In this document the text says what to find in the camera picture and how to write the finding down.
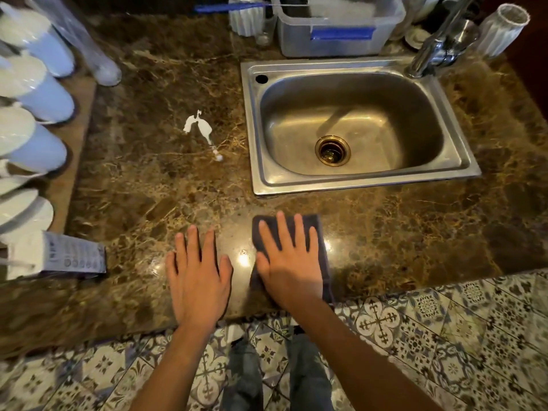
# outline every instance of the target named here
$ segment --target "person's left arm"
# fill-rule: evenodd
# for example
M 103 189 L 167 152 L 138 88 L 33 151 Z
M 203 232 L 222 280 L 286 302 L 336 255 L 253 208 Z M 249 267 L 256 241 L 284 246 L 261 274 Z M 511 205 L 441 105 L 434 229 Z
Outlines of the person's left arm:
M 186 409 L 192 380 L 215 323 L 230 294 L 232 265 L 223 255 L 215 266 L 215 233 L 205 235 L 200 259 L 198 229 L 191 225 L 185 237 L 175 236 L 175 250 L 166 256 L 173 310 L 179 327 L 156 369 L 133 400 L 130 411 Z

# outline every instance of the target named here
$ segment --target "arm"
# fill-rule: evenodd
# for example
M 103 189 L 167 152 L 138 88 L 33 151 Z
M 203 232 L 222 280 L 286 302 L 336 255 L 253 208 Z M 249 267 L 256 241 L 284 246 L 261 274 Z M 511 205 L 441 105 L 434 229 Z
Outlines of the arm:
M 230 294 L 232 266 L 223 255 L 217 272 L 214 239 L 210 229 L 200 259 L 198 230 L 194 225 L 188 228 L 188 245 L 183 234 L 175 236 L 176 257 L 174 252 L 167 254 L 166 272 L 179 327 L 130 411 L 186 409 L 198 362 Z
M 257 254 L 257 269 L 269 294 L 289 311 L 316 343 L 356 410 L 403 409 L 440 411 L 393 364 L 355 335 L 322 300 L 322 274 L 318 262 L 318 235 L 310 228 L 306 250 L 303 218 L 295 215 L 295 246 L 285 217 L 278 212 L 282 250 L 268 226 L 259 225 L 270 258 Z

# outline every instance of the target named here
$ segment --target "sink basin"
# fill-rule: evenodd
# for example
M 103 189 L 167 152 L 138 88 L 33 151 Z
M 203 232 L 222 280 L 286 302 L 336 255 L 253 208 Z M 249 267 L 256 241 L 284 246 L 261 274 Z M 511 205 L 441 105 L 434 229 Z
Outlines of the sink basin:
M 433 76 L 410 58 L 242 64 L 257 195 L 479 175 Z

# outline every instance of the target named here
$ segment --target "drain hole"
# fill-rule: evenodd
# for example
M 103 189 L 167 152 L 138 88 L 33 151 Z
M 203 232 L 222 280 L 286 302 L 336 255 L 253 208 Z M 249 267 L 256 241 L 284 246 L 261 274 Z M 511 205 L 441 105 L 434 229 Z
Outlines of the drain hole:
M 316 143 L 316 156 L 329 166 L 341 166 L 350 159 L 350 147 L 342 138 L 327 135 Z
M 255 76 L 255 80 L 259 84 L 265 84 L 269 81 L 269 77 L 266 76 L 266 75 L 257 75 L 257 76 Z

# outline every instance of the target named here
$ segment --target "countertop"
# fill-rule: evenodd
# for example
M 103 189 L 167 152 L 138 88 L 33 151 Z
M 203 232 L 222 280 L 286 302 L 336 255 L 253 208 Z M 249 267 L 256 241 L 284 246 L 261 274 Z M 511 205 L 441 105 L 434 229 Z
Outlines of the countertop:
M 0 356 L 175 325 L 163 258 L 176 232 L 217 230 L 234 266 L 225 318 L 275 308 L 250 287 L 258 214 L 319 213 L 337 300 L 548 266 L 548 126 L 504 59 L 463 60 L 441 81 L 483 171 L 478 178 L 257 198 L 242 61 L 283 59 L 226 16 L 102 19 L 123 81 L 100 88 L 66 233 L 107 246 L 102 280 L 0 287 Z M 202 111 L 224 157 L 184 133 Z

